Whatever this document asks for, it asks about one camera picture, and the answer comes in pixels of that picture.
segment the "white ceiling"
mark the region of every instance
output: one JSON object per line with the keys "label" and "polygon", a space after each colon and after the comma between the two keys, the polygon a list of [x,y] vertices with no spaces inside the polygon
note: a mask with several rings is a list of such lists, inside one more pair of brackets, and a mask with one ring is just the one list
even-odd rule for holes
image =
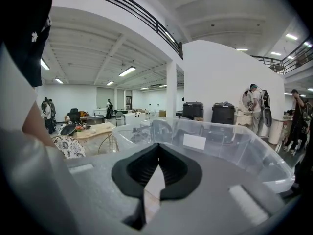
{"label": "white ceiling", "polygon": [[312,98],[313,92],[308,91],[308,88],[313,88],[313,76],[308,76],[296,82],[285,84],[285,92],[291,92],[293,89],[296,89],[299,93]]}
{"label": "white ceiling", "polygon": [[[50,70],[42,69],[46,83],[64,83],[140,89],[166,84],[165,61],[145,47],[115,31],[100,16],[79,10],[53,7],[52,27],[43,59]],[[130,66],[136,70],[120,77]],[[178,84],[183,74],[178,71]]]}
{"label": "white ceiling", "polygon": [[[287,29],[299,37],[298,42],[308,35],[284,0],[163,1],[166,1],[169,10],[176,11],[192,40],[248,48],[249,55],[271,56],[270,53],[275,50],[282,54],[294,50],[297,45],[288,39],[286,42]],[[178,41],[186,41],[172,24],[167,23],[167,27]],[[282,59],[284,56],[272,57]]]}

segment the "white cylinder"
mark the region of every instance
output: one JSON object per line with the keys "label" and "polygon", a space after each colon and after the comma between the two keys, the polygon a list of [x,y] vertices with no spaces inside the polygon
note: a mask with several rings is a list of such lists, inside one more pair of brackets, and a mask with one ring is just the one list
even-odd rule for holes
{"label": "white cylinder", "polygon": [[278,144],[280,135],[283,130],[284,121],[282,119],[272,119],[272,126],[269,131],[268,142],[271,144]]}

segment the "black trash can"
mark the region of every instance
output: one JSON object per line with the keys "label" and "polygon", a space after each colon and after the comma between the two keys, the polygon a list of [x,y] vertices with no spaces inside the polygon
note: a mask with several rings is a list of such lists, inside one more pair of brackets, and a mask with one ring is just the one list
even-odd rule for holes
{"label": "black trash can", "polygon": [[214,104],[212,111],[212,123],[234,124],[235,106]]}
{"label": "black trash can", "polygon": [[182,116],[203,118],[203,104],[200,102],[186,102],[182,109]]}

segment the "black railing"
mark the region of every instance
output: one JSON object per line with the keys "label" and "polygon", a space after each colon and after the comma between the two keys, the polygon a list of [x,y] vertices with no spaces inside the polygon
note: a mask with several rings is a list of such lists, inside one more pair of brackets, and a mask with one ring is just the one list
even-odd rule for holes
{"label": "black railing", "polygon": [[168,30],[145,8],[133,0],[104,0],[110,2],[127,12],[133,14],[138,19],[142,20],[147,26],[153,29],[161,38],[163,38],[176,53],[183,58],[182,44],[178,43]]}
{"label": "black railing", "polygon": [[313,59],[313,38],[308,37],[282,60],[285,74]]}
{"label": "black railing", "polygon": [[269,67],[272,71],[283,75],[284,74],[284,66],[281,60],[270,57],[260,57],[260,56],[251,56],[255,59],[261,61],[264,65]]}
{"label": "black railing", "polygon": [[304,40],[293,52],[283,60],[252,56],[278,74],[286,74],[313,59],[313,37]]}

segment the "white column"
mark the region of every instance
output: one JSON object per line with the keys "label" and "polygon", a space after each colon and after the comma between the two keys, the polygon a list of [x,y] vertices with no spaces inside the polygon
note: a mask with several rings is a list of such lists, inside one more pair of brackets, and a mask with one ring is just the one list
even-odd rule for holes
{"label": "white column", "polygon": [[126,110],[126,90],[124,90],[124,110]]}
{"label": "white column", "polygon": [[168,118],[176,117],[176,63],[168,62],[166,64],[166,116]]}
{"label": "white column", "polygon": [[118,105],[117,105],[117,88],[114,89],[114,109],[117,110],[118,109]]}

